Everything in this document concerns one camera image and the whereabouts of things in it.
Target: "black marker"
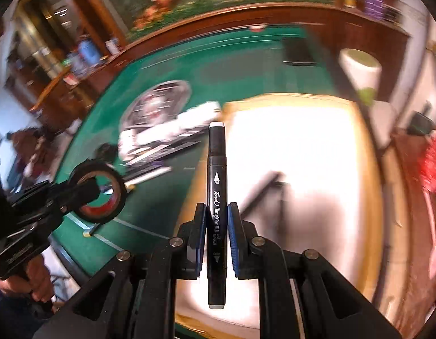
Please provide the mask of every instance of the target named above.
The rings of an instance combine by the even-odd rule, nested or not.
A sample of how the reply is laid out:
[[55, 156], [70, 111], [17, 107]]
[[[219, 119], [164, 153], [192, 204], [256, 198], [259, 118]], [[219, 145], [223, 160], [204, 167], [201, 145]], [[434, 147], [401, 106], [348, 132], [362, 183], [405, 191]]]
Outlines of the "black marker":
[[207, 280], [208, 306], [224, 308], [227, 277], [227, 158], [225, 128], [212, 122], [207, 159]]

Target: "green table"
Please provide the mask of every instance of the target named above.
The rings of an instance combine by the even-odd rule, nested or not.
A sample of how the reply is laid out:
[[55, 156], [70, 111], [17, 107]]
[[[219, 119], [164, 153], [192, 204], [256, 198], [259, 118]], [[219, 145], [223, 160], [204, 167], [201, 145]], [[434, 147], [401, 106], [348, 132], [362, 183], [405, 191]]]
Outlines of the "green table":
[[[192, 95], [185, 110], [205, 101], [223, 105], [272, 92], [336, 94], [324, 64], [313, 67], [283, 63], [282, 38], [304, 36], [303, 29], [297, 27], [268, 27], [260, 33], [233, 30], [190, 40], [129, 64], [75, 135], [56, 181], [65, 181], [99, 145], [116, 144], [119, 121], [126, 108], [160, 82], [182, 79], [190, 83]], [[320, 60], [320, 48], [314, 45], [311, 50]], [[138, 185], [118, 218], [103, 226], [95, 237], [83, 237], [83, 230], [91, 224], [68, 215], [54, 238], [90, 275], [120, 249], [150, 252], [161, 239], [172, 236], [202, 152], [203, 146], [198, 146], [179, 155], [167, 164], [172, 172]], [[115, 166], [124, 172], [120, 160]]]

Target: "blue gripper pad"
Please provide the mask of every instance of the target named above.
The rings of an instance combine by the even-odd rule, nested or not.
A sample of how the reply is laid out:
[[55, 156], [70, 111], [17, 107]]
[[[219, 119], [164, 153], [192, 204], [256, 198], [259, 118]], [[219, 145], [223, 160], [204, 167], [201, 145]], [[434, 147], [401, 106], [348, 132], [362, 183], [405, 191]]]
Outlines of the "blue gripper pad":
[[227, 230], [229, 232], [229, 240], [231, 242], [232, 266], [234, 268], [235, 276], [238, 277], [240, 274], [240, 266], [238, 258], [237, 236], [235, 233], [235, 222], [234, 216], [232, 215], [231, 205], [228, 205], [227, 207]]
[[203, 210], [203, 215], [201, 219], [201, 229], [200, 229], [200, 239], [199, 239], [199, 248], [196, 251], [196, 274], [199, 276], [199, 273], [202, 270], [202, 262], [204, 258], [204, 249], [205, 249], [205, 221], [206, 221], [206, 209]]

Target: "person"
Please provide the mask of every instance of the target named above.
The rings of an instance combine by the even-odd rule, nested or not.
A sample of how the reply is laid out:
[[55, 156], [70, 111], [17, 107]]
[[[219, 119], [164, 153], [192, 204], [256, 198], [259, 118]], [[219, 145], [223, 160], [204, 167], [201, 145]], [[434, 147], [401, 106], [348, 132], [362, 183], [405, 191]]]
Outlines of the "person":
[[0, 339], [31, 339], [46, 321], [34, 315], [28, 298], [48, 302], [54, 296], [43, 256], [28, 262], [25, 273], [28, 280], [16, 275], [0, 280]]
[[14, 133], [8, 132], [6, 138], [12, 141], [16, 153], [25, 163], [26, 178], [37, 179], [41, 173], [49, 173], [56, 153], [41, 129], [28, 128]]

